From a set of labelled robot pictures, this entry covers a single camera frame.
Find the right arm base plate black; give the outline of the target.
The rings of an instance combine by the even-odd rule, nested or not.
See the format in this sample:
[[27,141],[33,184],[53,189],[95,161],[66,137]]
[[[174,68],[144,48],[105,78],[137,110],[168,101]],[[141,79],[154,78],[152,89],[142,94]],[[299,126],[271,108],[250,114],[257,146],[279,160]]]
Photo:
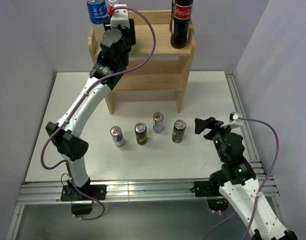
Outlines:
[[189,190],[195,197],[218,197],[220,196],[219,186],[212,180],[194,181],[193,187]]

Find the water bottle blue label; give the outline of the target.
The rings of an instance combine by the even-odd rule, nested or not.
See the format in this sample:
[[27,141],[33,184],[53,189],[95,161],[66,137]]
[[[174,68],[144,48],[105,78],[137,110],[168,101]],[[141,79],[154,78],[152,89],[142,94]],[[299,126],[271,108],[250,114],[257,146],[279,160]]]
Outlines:
[[105,0],[86,0],[89,19],[96,35],[101,36],[104,29],[104,21],[108,18],[108,9]]

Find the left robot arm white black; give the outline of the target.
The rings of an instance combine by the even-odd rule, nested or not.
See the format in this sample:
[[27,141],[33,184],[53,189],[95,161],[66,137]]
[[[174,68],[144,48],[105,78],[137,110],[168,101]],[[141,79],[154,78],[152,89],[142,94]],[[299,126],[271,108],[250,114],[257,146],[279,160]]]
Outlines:
[[89,73],[84,89],[69,110],[56,122],[48,122],[45,129],[52,143],[63,156],[69,175],[72,194],[84,200],[91,193],[84,156],[89,144],[80,138],[82,131],[99,103],[128,73],[129,53],[136,43],[134,19],[110,20],[104,24],[97,61]]

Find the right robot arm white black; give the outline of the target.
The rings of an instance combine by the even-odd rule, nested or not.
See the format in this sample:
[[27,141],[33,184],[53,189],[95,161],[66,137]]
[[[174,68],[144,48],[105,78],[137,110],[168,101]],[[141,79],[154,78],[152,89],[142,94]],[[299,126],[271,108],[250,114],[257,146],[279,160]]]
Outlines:
[[296,234],[280,222],[262,192],[264,183],[259,182],[250,163],[244,157],[243,137],[232,132],[243,125],[244,118],[231,113],[224,123],[209,117],[195,118],[194,132],[213,142],[221,169],[212,173],[209,180],[195,181],[190,192],[196,197],[223,196],[228,200],[246,226],[246,234],[253,240],[295,240]]

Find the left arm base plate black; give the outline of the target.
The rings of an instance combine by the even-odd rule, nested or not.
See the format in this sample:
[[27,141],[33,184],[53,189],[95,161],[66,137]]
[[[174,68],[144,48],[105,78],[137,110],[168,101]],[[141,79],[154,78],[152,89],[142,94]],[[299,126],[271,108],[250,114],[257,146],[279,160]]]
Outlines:
[[76,189],[71,185],[64,185],[62,187],[62,192],[60,196],[61,202],[77,202],[77,201],[89,201],[90,199],[87,198],[85,195],[90,196],[96,200],[105,200],[106,193],[107,193],[107,185],[105,184],[91,184],[86,189],[78,188],[80,194]]

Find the small water bottle blue cap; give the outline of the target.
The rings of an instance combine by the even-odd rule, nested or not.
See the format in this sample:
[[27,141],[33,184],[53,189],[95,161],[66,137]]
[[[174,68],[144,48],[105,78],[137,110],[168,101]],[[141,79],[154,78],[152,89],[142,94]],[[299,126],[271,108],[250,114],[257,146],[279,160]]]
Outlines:
[[120,3],[120,0],[108,0],[107,13],[108,13],[109,19],[111,19],[114,14],[114,11],[112,10],[112,8],[119,3]]

